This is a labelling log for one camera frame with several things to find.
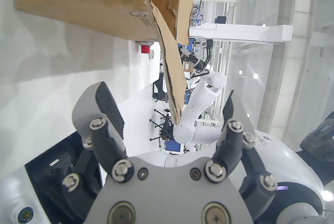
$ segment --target robotic arm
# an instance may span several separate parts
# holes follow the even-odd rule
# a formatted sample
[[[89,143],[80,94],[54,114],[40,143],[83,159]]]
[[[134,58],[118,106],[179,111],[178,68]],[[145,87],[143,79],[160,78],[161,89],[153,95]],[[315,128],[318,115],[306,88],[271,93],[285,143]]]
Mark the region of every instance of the robotic arm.
[[[317,215],[323,201],[315,173],[282,142],[263,136],[268,141],[263,145],[234,91],[223,114],[218,141],[204,150],[168,158],[158,158],[155,152],[129,158],[124,122],[107,86],[100,82],[89,87],[74,108],[73,123],[83,147],[93,150],[108,176],[98,196],[87,204],[91,208],[85,224],[252,224],[267,212],[270,221],[258,223],[324,223]],[[85,186],[87,178],[68,176],[62,190],[70,206],[77,206],[83,201],[80,185]],[[296,201],[286,197],[295,207],[277,210],[278,186],[285,181],[302,188],[292,195]],[[303,199],[310,191],[314,200]]]
[[[206,61],[198,59],[185,47],[180,46],[179,51],[181,59],[187,61],[195,70],[192,77],[200,77],[200,81],[194,88],[187,106],[182,111],[180,124],[174,126],[173,137],[180,144],[189,142],[211,144],[219,138],[221,128],[214,126],[197,126],[195,128],[194,123],[198,116],[214,103],[226,85],[226,76],[213,71]]]

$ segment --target hex bolt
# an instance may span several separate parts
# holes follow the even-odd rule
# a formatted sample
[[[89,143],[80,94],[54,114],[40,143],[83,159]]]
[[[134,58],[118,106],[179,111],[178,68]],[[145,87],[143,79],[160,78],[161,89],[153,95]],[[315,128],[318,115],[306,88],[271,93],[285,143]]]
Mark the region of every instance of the hex bolt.
[[[210,181],[218,183],[225,179],[226,169],[210,160],[205,164],[205,174]]]
[[[89,128],[91,130],[98,130],[106,124],[105,118],[97,118],[91,121]]]
[[[129,169],[126,166],[125,163],[120,164],[117,169],[116,169],[116,174],[117,175],[126,175],[128,173]]]
[[[272,192],[277,189],[276,179],[272,174],[260,175],[260,182],[267,191]]]
[[[216,177],[219,177],[222,175],[223,170],[222,167],[220,165],[218,165],[217,163],[214,163],[210,168],[209,171],[212,175],[215,175]]]
[[[139,180],[144,181],[148,177],[148,169],[147,168],[141,168],[137,173],[137,178]]]
[[[93,145],[92,145],[92,138],[89,136],[86,138],[86,141],[85,143],[82,145],[84,148],[91,148]]]
[[[201,176],[201,171],[198,168],[192,168],[190,170],[190,177],[192,180],[198,181],[199,179],[201,179]]]
[[[132,163],[129,160],[121,159],[112,168],[112,178],[117,182],[123,182],[125,175],[129,172],[132,167]]]
[[[230,121],[228,126],[234,132],[239,133],[243,131],[243,126],[239,121]]]
[[[267,187],[273,187],[276,184],[275,178],[272,175],[267,175],[264,180],[264,184]]]
[[[77,175],[76,173],[71,173],[64,178],[64,180],[62,181],[62,185],[68,189],[68,192],[72,192],[79,185],[79,181],[79,175]]]
[[[252,149],[255,146],[254,135],[248,132],[243,132],[242,134],[243,134],[243,140],[242,140],[243,148],[248,150]]]

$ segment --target label sticker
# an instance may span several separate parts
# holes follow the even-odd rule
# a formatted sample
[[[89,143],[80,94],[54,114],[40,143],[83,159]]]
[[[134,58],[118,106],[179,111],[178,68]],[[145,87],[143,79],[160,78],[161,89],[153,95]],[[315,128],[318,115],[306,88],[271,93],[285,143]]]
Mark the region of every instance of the label sticker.
[[[59,159],[54,160],[52,163],[50,163],[50,167],[52,167],[55,163],[59,162]]]

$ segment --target ceiling light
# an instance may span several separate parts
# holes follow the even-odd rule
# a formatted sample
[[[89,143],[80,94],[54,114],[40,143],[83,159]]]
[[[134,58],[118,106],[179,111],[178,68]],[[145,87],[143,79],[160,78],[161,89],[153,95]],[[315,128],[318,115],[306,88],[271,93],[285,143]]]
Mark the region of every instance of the ceiling light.
[[[329,192],[329,191],[323,191],[321,193],[321,196],[327,202],[332,201],[334,199],[333,194],[331,192]]]

